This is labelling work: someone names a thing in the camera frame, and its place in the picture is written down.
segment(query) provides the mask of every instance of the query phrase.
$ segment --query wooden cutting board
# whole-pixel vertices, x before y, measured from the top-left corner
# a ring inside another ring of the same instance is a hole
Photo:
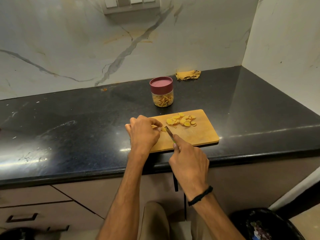
[[[178,115],[178,113],[165,114],[165,115],[160,115],[153,118],[160,121],[163,127],[168,126],[168,128],[173,134],[177,134],[183,140],[185,140],[186,142],[189,142],[193,146],[206,145],[206,144],[216,143],[219,141],[219,136],[217,135],[208,117],[206,116],[205,112],[202,109],[191,110],[191,111],[186,111],[182,113],[184,113],[185,115],[196,116],[196,119],[194,119],[193,121],[197,123],[197,126],[186,127],[181,124],[176,125],[177,128],[174,128],[173,126],[169,126],[166,123],[166,120],[173,116]],[[167,132],[161,131],[160,138],[157,144],[154,145],[154,147],[151,149],[150,152],[153,153],[153,152],[173,150],[172,144],[173,144],[173,141],[170,138],[169,134]]]

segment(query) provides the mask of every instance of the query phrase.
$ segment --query black thread bracelet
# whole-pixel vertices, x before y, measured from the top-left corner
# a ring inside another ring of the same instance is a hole
[[[209,186],[209,188],[206,189],[202,194],[199,194],[193,200],[188,201],[188,205],[189,206],[194,205],[195,203],[197,203],[198,201],[202,200],[203,197],[205,197],[207,194],[211,193],[212,191],[213,191],[213,188],[211,186]]]

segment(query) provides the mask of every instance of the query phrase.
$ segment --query maroon lid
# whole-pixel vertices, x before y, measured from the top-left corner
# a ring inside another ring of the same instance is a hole
[[[156,95],[164,95],[174,89],[173,80],[168,76],[156,77],[150,81],[151,92]]]

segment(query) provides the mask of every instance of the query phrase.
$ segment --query leg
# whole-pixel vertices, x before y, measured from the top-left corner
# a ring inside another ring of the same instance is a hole
[[[191,235],[192,240],[215,240],[215,238],[211,236],[206,223],[198,214],[195,214],[192,218]]]
[[[169,222],[165,210],[156,202],[144,207],[139,240],[169,240]]]

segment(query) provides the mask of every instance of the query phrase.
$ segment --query yellow cloth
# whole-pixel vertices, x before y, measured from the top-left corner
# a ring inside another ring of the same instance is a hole
[[[177,72],[176,77],[178,80],[198,79],[201,71],[188,71],[188,72]]]

